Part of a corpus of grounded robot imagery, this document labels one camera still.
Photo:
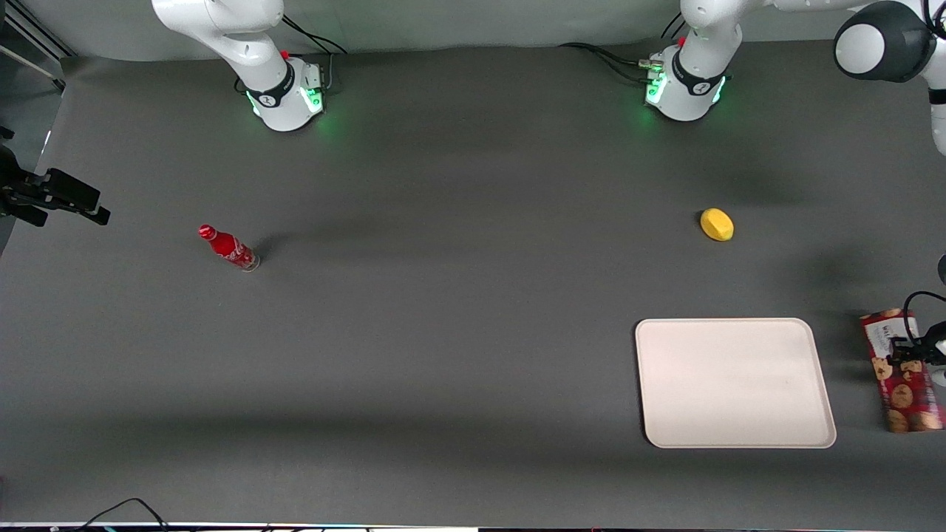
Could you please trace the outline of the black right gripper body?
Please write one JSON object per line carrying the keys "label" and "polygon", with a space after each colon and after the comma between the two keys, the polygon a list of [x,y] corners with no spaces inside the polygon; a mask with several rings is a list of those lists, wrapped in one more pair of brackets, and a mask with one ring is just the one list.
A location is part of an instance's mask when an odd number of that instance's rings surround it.
{"label": "black right gripper body", "polygon": [[4,145],[14,135],[1,126],[1,216],[23,222],[47,222],[47,182],[44,176],[21,168],[14,153]]}

